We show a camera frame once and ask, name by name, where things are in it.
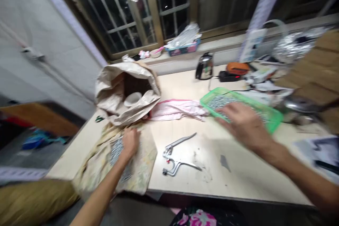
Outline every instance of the black kettle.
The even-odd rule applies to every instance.
[[[199,58],[195,78],[206,80],[211,77],[213,77],[213,56],[207,52]]]

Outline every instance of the white bowl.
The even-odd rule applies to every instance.
[[[157,58],[157,57],[160,57],[161,55],[161,50],[158,52],[158,53],[155,53],[157,51],[157,49],[155,50],[152,50],[149,55],[151,56],[151,58]]]
[[[129,96],[127,96],[127,98],[125,99],[124,105],[126,107],[132,107],[141,99],[141,97],[142,95],[139,92],[132,93]]]

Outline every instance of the green plastic basket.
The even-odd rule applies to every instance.
[[[206,94],[204,97],[200,99],[201,105],[206,108],[212,116],[214,117],[221,117],[229,122],[228,119],[226,119],[223,115],[219,114],[218,112],[214,111],[210,107],[207,106],[207,104],[216,96],[218,95],[225,95],[225,97],[232,97],[240,102],[244,102],[253,108],[255,108],[257,111],[260,111],[263,115],[267,117],[267,123],[266,128],[269,133],[273,133],[281,121],[283,120],[283,115],[277,111],[276,109],[273,109],[271,107],[268,107],[260,102],[257,102],[251,98],[248,98],[242,94],[239,94],[237,92],[229,91],[226,88],[216,88],[213,89],[211,92]]]

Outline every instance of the person's right hand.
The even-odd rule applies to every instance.
[[[264,123],[250,107],[232,102],[217,112],[224,113],[230,123],[222,118],[216,120],[224,126],[240,143],[259,156],[269,152],[275,141],[267,132]]]
[[[138,151],[139,138],[140,132],[136,128],[126,128],[123,136],[124,149],[121,153],[131,158]]]

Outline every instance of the cardboard box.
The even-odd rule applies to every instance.
[[[312,100],[319,106],[328,105],[339,99],[339,94],[328,90],[317,83],[308,83],[295,91],[295,95]]]
[[[339,30],[330,30],[317,39],[316,47],[339,51]]]
[[[320,116],[333,134],[339,134],[339,107],[328,109]]]
[[[313,80],[316,77],[315,75],[324,69],[324,66],[312,63],[306,57],[304,57],[302,60],[297,62],[295,66],[293,66],[292,71]]]
[[[324,88],[339,93],[339,73],[331,69],[324,69],[315,74],[314,82],[322,85]]]
[[[315,47],[275,84],[298,88],[296,95],[319,106],[335,105],[336,108],[322,112],[321,116],[334,134],[339,133],[339,30],[320,37]]]
[[[325,49],[314,48],[305,57],[311,63],[330,67],[339,59],[339,54]]]

